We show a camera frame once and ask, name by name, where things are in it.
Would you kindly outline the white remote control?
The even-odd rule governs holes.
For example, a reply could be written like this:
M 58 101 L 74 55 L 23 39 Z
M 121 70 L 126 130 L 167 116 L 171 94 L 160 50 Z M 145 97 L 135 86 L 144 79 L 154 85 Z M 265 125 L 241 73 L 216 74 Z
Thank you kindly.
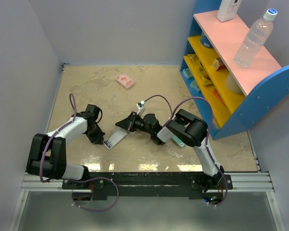
M 127 131 L 122 128 L 116 128 L 106 140 L 111 149 L 114 148 L 119 142 L 121 142 L 128 135 Z

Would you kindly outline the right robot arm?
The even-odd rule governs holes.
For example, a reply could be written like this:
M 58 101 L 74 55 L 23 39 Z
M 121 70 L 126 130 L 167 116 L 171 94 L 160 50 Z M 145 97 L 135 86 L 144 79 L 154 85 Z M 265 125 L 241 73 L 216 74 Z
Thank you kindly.
M 136 112 L 131 112 L 127 118 L 115 123 L 115 126 L 128 132 L 137 130 L 145 132 L 156 145 L 164 145 L 176 136 L 195 151 L 202 165 L 202 171 L 206 175 L 205 184 L 208 188 L 216 189 L 221 185 L 222 180 L 226 180 L 224 169 L 211 148 L 207 123 L 184 109 L 179 110 L 164 127 L 155 114 L 141 117 Z

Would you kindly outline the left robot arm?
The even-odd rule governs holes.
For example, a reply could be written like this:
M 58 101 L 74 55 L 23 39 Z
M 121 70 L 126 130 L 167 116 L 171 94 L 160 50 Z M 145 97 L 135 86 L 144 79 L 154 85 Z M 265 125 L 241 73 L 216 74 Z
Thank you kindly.
M 42 182 L 49 180 L 73 180 L 80 189 L 90 184 L 86 166 L 67 161 L 66 146 L 84 134 L 92 144 L 103 144 L 104 132 L 99 127 L 102 110 L 89 104 L 86 110 L 73 115 L 60 128 L 46 134 L 36 134 L 31 143 L 26 173 L 39 176 Z

